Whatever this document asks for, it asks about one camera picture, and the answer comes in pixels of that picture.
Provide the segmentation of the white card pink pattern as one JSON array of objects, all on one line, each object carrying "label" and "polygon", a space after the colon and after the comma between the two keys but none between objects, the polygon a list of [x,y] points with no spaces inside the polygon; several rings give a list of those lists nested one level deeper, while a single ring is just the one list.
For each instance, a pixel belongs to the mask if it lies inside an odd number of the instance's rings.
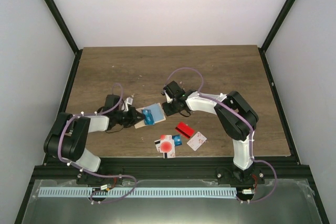
[{"label": "white card pink pattern", "polygon": [[205,143],[207,138],[201,133],[197,132],[190,140],[187,142],[187,145],[193,150],[197,151],[199,147]]}]

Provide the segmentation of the beige leather card holder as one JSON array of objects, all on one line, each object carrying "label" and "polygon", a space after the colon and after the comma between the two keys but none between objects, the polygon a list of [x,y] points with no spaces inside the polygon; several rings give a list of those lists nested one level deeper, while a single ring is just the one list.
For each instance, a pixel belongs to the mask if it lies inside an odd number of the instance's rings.
[{"label": "beige leather card holder", "polygon": [[157,124],[157,123],[160,123],[166,120],[164,111],[160,103],[155,103],[147,107],[138,108],[136,110],[138,112],[142,112],[143,109],[149,109],[151,111],[153,119],[154,119],[154,124]]}]

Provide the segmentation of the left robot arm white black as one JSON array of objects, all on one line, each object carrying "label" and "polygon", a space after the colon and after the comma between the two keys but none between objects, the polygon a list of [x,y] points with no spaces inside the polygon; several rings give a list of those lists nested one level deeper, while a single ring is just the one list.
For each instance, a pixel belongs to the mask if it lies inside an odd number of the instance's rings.
[{"label": "left robot arm white black", "polygon": [[45,140],[45,154],[89,171],[89,178],[95,184],[102,184],[107,170],[100,166],[100,157],[86,149],[88,134],[106,132],[116,125],[125,129],[143,121],[144,115],[132,106],[132,102],[131,97],[124,100],[119,95],[109,94],[104,106],[94,113],[59,113]]}]

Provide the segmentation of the blue VIP card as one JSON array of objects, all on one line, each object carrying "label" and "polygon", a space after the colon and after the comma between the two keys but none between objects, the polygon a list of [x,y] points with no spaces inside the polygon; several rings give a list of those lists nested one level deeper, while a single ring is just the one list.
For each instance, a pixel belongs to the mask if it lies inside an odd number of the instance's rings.
[{"label": "blue VIP card", "polygon": [[155,124],[155,120],[154,120],[154,117],[152,115],[151,110],[143,109],[142,114],[144,115],[144,124],[145,125],[154,125]]}]

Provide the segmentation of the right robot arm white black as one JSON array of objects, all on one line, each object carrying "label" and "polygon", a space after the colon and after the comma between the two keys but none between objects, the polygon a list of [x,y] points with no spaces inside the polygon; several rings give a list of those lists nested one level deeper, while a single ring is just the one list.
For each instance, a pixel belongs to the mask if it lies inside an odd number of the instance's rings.
[{"label": "right robot arm white black", "polygon": [[218,117],[226,134],[232,138],[234,147],[233,177],[244,184],[253,173],[253,154],[251,145],[259,117],[242,95],[237,91],[228,94],[204,94],[196,90],[185,91],[172,81],[163,87],[162,104],[166,116],[192,111],[214,114]]}]

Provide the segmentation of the white card red circle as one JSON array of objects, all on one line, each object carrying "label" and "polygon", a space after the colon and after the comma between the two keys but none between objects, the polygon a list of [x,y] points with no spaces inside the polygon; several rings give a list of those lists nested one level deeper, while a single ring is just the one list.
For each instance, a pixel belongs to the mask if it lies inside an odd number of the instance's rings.
[{"label": "white card red circle", "polygon": [[160,152],[164,158],[175,158],[175,144],[172,135],[162,135],[160,138]]}]

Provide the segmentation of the red card black stripe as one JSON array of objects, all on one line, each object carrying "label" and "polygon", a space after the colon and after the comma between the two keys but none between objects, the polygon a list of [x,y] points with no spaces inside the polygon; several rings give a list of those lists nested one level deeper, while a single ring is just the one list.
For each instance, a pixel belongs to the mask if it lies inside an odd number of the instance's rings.
[{"label": "red card black stripe", "polygon": [[178,131],[180,134],[182,134],[185,138],[190,139],[194,133],[195,130],[188,126],[187,124],[180,122],[176,127],[175,130]]}]

